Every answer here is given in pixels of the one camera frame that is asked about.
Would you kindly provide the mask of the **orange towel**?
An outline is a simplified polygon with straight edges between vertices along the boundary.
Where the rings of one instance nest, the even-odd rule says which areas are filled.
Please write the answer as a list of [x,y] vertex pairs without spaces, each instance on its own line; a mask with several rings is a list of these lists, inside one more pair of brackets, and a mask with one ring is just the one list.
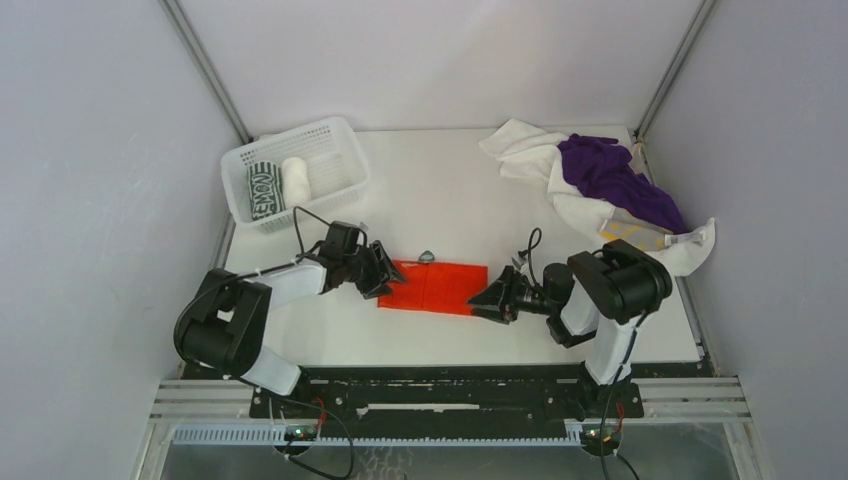
[[489,285],[485,265],[410,260],[394,265],[406,282],[391,284],[392,292],[377,299],[378,308],[471,316],[468,301]]

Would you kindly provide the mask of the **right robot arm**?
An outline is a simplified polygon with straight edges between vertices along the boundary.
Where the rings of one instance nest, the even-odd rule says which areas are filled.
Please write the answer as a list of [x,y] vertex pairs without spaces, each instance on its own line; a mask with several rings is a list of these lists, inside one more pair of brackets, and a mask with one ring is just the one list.
[[525,270],[504,267],[467,305],[474,316],[505,325],[522,313],[543,315],[550,336],[564,348],[589,342],[581,364],[587,382],[578,388],[578,402],[589,415],[605,415],[618,400],[614,385],[631,375],[638,333],[672,293],[671,275],[661,262],[618,239],[550,263],[536,278],[533,248],[524,251]]

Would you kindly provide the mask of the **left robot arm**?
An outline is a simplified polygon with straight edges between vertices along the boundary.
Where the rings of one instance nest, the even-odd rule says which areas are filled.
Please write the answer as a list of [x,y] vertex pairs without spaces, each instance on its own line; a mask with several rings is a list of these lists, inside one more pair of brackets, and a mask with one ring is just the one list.
[[288,263],[241,274],[208,271],[178,316],[173,343],[184,362],[269,391],[277,408],[298,417],[310,409],[313,392],[300,382],[303,367],[265,346],[269,313],[345,283],[370,300],[405,281],[380,241],[370,241],[359,226],[335,221],[324,239]]

